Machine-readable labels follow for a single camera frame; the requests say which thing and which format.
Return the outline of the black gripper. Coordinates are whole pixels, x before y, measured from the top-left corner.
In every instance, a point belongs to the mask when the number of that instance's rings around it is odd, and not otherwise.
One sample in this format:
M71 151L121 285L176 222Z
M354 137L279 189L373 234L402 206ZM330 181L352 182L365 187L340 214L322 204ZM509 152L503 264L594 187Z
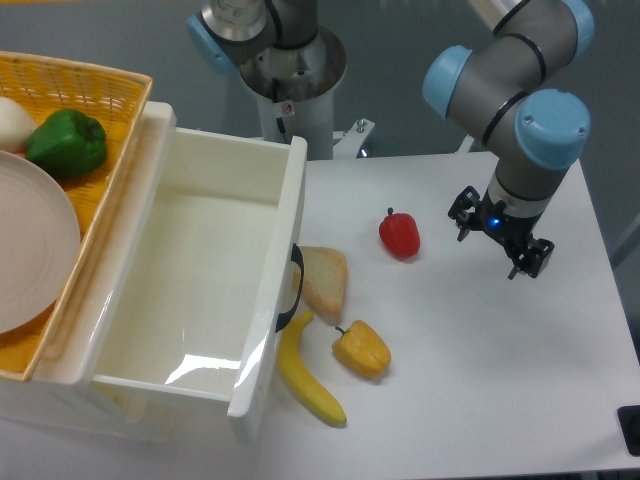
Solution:
M518 274L537 278L544 271L554 252L555 244L547 239L535 239L532 230L541 214L519 217L507 212L504 200L492 200L486 191L481 202L472 186L466 187L454 200L448 217L458 228L457 241L462 242L470 232L483 231L499 243L512 261L507 278Z

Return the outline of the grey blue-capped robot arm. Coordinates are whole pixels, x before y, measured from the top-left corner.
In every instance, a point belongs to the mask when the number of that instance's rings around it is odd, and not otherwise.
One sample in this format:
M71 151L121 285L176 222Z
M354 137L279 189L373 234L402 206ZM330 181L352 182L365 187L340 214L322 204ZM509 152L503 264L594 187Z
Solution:
M533 228L591 130L584 103L545 81L590 45L594 19L581 1L476 1L473 8L493 43L481 52L444 50L422 94L498 163L485 193L463 190L448 215L461 235L481 231L500 244L514 274L536 277L554 246ZM207 1L187 28L213 70L239 73L266 140L303 138L310 159L333 157L333 94L346 53L319 24L315 2Z

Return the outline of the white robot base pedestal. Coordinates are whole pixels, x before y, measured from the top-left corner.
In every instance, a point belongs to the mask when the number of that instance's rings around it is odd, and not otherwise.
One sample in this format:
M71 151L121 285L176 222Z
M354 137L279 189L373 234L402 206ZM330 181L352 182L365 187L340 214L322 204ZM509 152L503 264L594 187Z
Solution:
M253 95L266 141L307 142L309 160L363 158L375 123L359 118L347 130L334 129L334 94L346 72L346 51L330 30L319 27L299 49L269 47L239 68Z

